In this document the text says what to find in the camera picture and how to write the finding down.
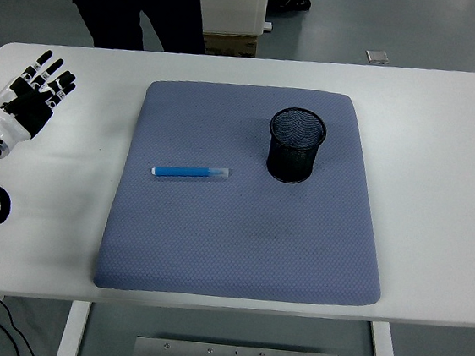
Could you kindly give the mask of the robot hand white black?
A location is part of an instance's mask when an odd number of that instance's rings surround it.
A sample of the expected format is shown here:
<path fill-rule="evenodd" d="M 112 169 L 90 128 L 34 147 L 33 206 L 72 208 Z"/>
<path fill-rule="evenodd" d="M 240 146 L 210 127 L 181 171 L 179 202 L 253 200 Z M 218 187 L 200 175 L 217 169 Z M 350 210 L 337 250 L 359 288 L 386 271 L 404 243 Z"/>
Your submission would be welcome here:
<path fill-rule="evenodd" d="M 75 89 L 75 75 L 57 71 L 61 58 L 53 60 L 49 49 L 0 92 L 0 140 L 9 148 L 35 138 L 53 110 Z"/>

